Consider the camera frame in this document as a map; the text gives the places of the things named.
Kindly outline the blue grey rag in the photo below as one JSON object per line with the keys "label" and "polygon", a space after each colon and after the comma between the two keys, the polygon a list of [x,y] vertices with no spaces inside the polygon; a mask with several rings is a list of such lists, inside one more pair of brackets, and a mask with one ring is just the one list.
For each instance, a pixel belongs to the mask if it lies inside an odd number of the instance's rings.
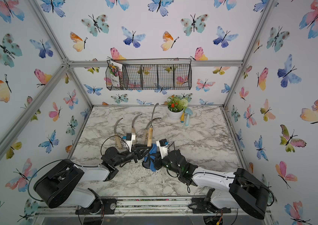
{"label": "blue grey rag", "polygon": [[153,144],[149,153],[144,157],[142,166],[146,169],[150,169],[152,172],[156,172],[157,171],[156,165],[160,157],[161,157],[161,154],[158,152],[157,145]]}

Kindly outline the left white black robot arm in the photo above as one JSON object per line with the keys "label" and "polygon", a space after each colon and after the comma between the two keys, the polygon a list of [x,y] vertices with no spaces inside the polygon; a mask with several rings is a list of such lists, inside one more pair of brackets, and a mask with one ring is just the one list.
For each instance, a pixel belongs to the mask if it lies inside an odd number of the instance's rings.
{"label": "left white black robot arm", "polygon": [[149,152],[156,150],[156,144],[150,147],[135,144],[130,151],[124,152],[110,147],[105,151],[103,161],[98,166],[79,166],[69,159],[64,159],[36,181],[33,189],[50,209],[68,204],[79,207],[77,214],[100,214],[105,210],[101,197],[93,189],[83,189],[78,187],[78,184],[110,181],[119,172],[117,166],[132,160],[137,162],[148,158]]}

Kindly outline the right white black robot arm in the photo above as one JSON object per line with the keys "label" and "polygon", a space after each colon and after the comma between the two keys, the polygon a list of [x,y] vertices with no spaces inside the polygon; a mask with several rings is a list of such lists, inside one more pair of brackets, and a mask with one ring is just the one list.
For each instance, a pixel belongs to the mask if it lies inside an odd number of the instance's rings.
{"label": "right white black robot arm", "polygon": [[176,174],[187,187],[209,187],[209,205],[217,209],[238,208],[248,215],[263,220],[270,205],[271,190],[243,168],[235,172],[218,172],[189,163],[179,150],[162,157],[152,151],[147,159],[151,169],[164,168]]}

